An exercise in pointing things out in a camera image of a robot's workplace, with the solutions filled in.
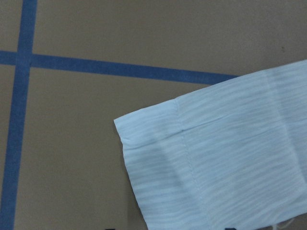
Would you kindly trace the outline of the light blue button shirt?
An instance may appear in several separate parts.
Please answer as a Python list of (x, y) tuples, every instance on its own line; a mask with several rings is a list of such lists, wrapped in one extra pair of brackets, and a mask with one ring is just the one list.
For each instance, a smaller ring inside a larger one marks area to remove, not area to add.
[(150, 230), (256, 230), (307, 211), (307, 63), (114, 121)]

